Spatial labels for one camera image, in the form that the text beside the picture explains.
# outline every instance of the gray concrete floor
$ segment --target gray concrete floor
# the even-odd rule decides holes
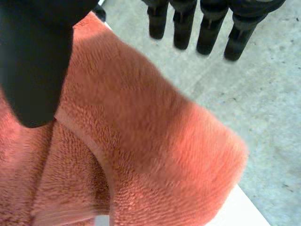
[[[180,52],[173,48],[172,8],[163,40],[153,41],[140,0],[106,0],[103,7],[124,42],[248,143],[250,158],[239,185],[269,223],[301,226],[301,1],[287,0],[259,24],[234,64],[222,56],[230,12],[212,54],[201,57],[195,51],[200,10],[190,46]]]

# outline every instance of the towel fold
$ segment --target towel fold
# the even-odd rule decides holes
[[[238,182],[241,139],[90,13],[55,120],[22,127],[0,92],[0,225],[201,226]]]

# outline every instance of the white surface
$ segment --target white surface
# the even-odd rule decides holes
[[[101,5],[103,4],[103,2],[104,2],[104,0],[100,0],[100,1],[98,2],[98,4],[101,6]]]

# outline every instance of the black glove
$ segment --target black glove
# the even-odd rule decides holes
[[[98,0],[0,0],[0,85],[17,119],[53,120],[72,49],[72,26]]]
[[[188,47],[197,0],[143,0],[148,5],[150,36],[162,39],[166,25],[167,7],[174,9],[174,45],[178,49]],[[238,60],[256,25],[285,0],[200,0],[204,14],[197,51],[211,53],[218,33],[228,12],[233,11],[234,26],[229,35],[225,58]]]

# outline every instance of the towel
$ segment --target towel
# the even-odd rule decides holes
[[[247,155],[90,13],[74,26],[53,122],[22,127],[0,92],[0,225],[93,225],[109,214],[111,226],[202,226]]]

